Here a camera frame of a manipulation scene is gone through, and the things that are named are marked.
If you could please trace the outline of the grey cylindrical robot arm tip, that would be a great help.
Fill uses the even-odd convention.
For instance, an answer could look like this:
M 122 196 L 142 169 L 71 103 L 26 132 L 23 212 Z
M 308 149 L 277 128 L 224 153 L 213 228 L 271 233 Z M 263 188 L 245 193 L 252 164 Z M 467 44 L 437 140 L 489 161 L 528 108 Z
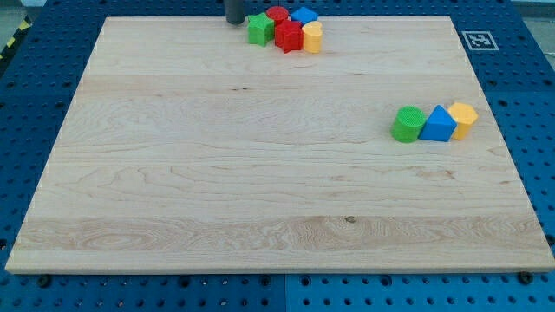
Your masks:
M 240 25 L 245 21 L 244 0 L 224 0 L 225 19 L 232 25 Z

